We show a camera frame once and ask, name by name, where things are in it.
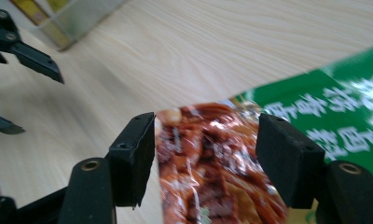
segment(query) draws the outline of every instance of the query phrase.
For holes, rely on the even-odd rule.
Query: screw hole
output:
[[[308,150],[308,151],[314,151],[314,147],[312,147],[312,146],[306,146],[305,148],[306,148],[306,150]]]
[[[97,169],[97,167],[99,167],[99,165],[100,165],[100,163],[98,161],[88,161],[88,162],[85,162],[81,166],[81,169],[83,171],[92,171],[92,170]]]
[[[343,170],[346,173],[352,174],[352,175],[360,175],[362,173],[361,169],[349,164],[349,163],[341,163],[338,165],[341,170]]]
[[[117,147],[126,148],[128,146],[125,143],[119,143],[117,144]]]

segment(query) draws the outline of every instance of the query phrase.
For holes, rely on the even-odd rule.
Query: dried meat snack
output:
[[[209,103],[158,112],[165,224],[286,221],[287,208],[256,160],[250,108]]]

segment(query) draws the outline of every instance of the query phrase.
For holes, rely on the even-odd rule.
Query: green package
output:
[[[373,174],[373,49],[229,100],[287,119],[325,149],[326,162],[351,161]],[[295,210],[288,223],[315,223],[314,211]]]

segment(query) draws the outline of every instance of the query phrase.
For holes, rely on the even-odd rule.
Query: red snack bag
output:
[[[165,224],[285,223],[287,208],[256,160],[256,109],[210,103],[158,112]]]

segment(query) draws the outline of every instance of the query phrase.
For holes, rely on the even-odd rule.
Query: light wood surface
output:
[[[373,1],[129,0],[64,52],[29,33],[65,85],[0,64],[0,190],[23,206],[67,185],[72,167],[103,157],[134,116],[226,99],[373,47]],[[118,223],[161,223],[156,164],[141,208]]]

